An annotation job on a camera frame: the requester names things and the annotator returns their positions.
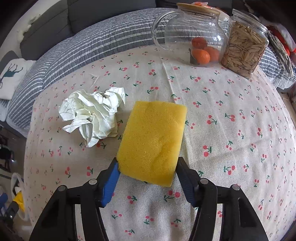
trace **wooden lid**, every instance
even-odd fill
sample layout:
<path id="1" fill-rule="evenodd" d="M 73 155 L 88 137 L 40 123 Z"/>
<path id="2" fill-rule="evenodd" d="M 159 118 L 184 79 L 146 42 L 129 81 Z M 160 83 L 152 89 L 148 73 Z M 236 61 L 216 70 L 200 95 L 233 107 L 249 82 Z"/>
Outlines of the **wooden lid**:
<path id="1" fill-rule="evenodd" d="M 219 11 L 216 11 L 216 10 L 208 8 L 208 7 L 192 5 L 192 4 L 188 4 L 188 3 L 177 3 L 177 6 L 180 8 L 183 8 L 185 10 L 188 10 L 189 12 L 210 13 L 210 14 L 214 14 L 217 16 L 220 15 Z"/>

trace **yellow sponge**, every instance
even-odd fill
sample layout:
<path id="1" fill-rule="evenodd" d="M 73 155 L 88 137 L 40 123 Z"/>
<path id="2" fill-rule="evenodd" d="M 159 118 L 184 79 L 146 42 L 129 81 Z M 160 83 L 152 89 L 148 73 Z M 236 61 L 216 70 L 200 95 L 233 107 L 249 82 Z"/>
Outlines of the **yellow sponge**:
<path id="1" fill-rule="evenodd" d="M 180 153 L 187 108 L 167 102 L 137 101 L 118 153 L 119 171 L 170 187 Z"/>

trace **throw pillow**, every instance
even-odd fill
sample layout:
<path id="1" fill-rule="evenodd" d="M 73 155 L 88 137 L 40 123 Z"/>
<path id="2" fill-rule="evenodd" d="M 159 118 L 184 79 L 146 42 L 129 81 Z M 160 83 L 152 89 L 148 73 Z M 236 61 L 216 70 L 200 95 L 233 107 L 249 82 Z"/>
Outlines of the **throw pillow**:
<path id="1" fill-rule="evenodd" d="M 12 99 L 16 88 L 35 62 L 23 58 L 9 61 L 0 74 L 0 99 Z"/>

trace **orange fruit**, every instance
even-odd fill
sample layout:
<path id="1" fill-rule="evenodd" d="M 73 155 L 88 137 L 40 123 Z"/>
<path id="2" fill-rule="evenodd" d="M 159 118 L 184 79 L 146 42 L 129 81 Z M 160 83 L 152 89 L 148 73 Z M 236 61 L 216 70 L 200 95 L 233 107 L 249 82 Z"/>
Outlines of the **orange fruit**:
<path id="1" fill-rule="evenodd" d="M 207 47 L 207 41 L 203 37 L 196 37 L 191 40 L 191 44 L 196 49 L 203 49 Z"/>
<path id="2" fill-rule="evenodd" d="M 193 49 L 191 54 L 199 64 L 207 64 L 211 59 L 209 53 L 202 49 Z"/>
<path id="3" fill-rule="evenodd" d="M 207 51 L 211 57 L 210 61 L 211 62 L 218 62 L 219 61 L 219 56 L 220 52 L 218 49 L 214 47 L 207 46 L 204 48 L 205 51 Z"/>

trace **glass teapot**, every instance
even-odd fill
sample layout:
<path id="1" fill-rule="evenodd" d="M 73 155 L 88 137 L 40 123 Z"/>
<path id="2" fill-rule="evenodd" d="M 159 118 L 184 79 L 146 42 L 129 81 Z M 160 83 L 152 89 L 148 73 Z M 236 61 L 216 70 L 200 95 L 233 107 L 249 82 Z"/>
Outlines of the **glass teapot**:
<path id="1" fill-rule="evenodd" d="M 211 8 L 177 3 L 178 11 L 164 13 L 152 25 L 152 39 L 159 47 L 185 63 L 210 67 L 220 62 L 227 37 L 218 24 L 220 12 Z M 156 38 L 157 26 L 163 18 L 176 15 L 165 25 L 165 43 Z"/>

